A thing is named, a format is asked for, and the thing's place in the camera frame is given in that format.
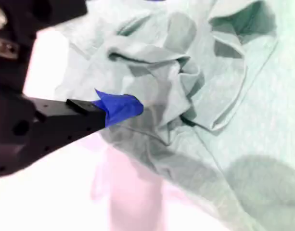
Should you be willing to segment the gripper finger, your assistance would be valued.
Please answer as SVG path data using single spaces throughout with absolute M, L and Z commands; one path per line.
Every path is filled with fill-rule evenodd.
M 0 0 L 7 23 L 0 39 L 11 45 L 8 56 L 0 56 L 0 72 L 27 67 L 36 33 L 87 13 L 84 0 Z
M 0 177 L 27 168 L 74 141 L 143 113 L 131 95 L 65 102 L 0 91 Z

